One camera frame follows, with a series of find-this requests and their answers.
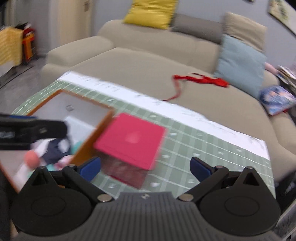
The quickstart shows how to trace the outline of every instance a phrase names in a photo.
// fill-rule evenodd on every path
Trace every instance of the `black disc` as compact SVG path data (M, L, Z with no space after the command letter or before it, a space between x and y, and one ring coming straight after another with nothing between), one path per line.
M90 201L68 188L35 186L19 194L11 208L16 228L34 236L55 236L83 224L91 214Z
M274 198L252 185L225 188L206 195L200 213L215 228L233 235L254 236L275 226L279 207Z

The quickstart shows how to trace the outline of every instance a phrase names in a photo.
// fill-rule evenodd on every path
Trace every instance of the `green checkered tablecloth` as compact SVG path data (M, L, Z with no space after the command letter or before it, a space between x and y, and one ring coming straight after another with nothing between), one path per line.
M92 183L106 193L117 198L120 192L171 191L175 197L191 189L199 182L189 170L193 156L199 157L211 166L223 165L231 171L242 171L245 166L253 166L270 191L275 195L274 181L269 160L226 141L183 125L173 119L147 111L98 91L76 84L56 80L20 105L13 114L25 115L40 102L59 89L86 96L100 103L113 106L117 113L126 112L167 128L164 144L160 149L155 169L149 171L142 189L123 184L100 172Z

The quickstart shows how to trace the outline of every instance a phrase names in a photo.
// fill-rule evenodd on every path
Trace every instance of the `box lid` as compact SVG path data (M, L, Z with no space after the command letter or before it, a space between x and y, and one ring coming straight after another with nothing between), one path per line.
M133 166L151 170L165 128L121 113L94 143L94 148Z

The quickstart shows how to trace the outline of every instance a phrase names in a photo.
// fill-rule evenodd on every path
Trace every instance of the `stack of magazines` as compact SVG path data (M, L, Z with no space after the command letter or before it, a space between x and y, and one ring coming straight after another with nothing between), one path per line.
M277 77L296 91L296 73L287 67L278 66Z

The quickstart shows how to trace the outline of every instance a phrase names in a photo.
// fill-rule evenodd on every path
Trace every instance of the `red box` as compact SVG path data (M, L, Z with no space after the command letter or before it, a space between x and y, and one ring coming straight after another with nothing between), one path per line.
M140 188L152 170L165 134L165 128L121 113L94 143L105 155L101 168L107 175Z

